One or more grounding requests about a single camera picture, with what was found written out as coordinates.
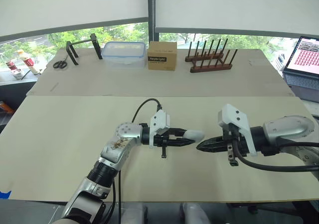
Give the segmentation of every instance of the cardboard box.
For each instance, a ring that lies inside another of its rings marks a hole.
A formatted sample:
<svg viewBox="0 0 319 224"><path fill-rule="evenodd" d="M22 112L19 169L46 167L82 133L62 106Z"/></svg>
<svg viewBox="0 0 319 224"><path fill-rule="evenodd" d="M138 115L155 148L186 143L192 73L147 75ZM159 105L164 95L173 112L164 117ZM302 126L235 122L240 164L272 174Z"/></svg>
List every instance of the cardboard box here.
<svg viewBox="0 0 319 224"><path fill-rule="evenodd" d="M151 41L148 50L149 70L174 71L177 42Z"/></svg>

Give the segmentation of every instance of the blue tape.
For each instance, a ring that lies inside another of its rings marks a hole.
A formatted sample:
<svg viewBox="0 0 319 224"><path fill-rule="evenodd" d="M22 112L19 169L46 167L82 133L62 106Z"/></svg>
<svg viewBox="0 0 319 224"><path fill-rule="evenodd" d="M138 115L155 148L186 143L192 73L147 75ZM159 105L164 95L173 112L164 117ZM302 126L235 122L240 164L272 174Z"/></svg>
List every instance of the blue tape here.
<svg viewBox="0 0 319 224"><path fill-rule="evenodd" d="M8 193L0 192L0 199L8 199L10 197L11 191Z"/></svg>

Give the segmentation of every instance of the scissors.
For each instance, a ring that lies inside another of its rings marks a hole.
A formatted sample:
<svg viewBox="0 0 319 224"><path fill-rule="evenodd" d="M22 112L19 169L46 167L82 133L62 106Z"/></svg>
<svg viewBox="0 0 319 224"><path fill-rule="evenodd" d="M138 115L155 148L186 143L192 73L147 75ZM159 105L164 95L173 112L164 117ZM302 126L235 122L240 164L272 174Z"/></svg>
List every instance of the scissors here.
<svg viewBox="0 0 319 224"><path fill-rule="evenodd" d="M68 55L65 57L65 59L63 61L55 62L53 64L53 68L54 69L58 69L58 68L63 69L63 68L65 68L68 65L68 63L65 61L67 58L68 58Z"/></svg>

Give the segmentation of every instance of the plastic food container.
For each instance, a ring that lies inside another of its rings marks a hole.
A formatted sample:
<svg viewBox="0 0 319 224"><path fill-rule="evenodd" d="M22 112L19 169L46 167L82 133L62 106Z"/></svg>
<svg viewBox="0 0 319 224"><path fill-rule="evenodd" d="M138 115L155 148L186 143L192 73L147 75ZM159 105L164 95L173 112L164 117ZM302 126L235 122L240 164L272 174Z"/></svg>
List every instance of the plastic food container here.
<svg viewBox="0 0 319 224"><path fill-rule="evenodd" d="M143 42L110 41L105 44L102 56L113 68L144 68L146 46Z"/></svg>

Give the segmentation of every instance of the beige tabletop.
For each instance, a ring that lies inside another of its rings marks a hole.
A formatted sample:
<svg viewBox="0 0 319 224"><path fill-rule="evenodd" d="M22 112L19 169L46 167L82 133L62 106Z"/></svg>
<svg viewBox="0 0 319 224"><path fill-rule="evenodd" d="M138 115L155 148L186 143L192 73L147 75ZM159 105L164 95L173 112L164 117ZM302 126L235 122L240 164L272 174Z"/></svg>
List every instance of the beige tabletop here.
<svg viewBox="0 0 319 224"><path fill-rule="evenodd" d="M233 68L226 71L190 73L185 62L187 49L178 49L176 71L114 69L99 60L94 49L77 49L75 66L53 69L54 62L66 57L60 49L27 95L41 96L295 96L283 78L258 49L239 49Z"/></svg>
<svg viewBox="0 0 319 224"><path fill-rule="evenodd" d="M29 96L0 134L0 191L10 198L67 201L88 174L116 126L130 121L143 97ZM297 97L159 98L171 126L222 135L217 113L229 103L248 115L250 126L284 115L313 120ZM155 104L145 105L136 123L150 122ZM196 150L197 144L161 149L135 147L122 172L122 200L141 202L259 202L319 199L311 173L253 169L227 153ZM289 154L250 160L266 165L303 165Z"/></svg>

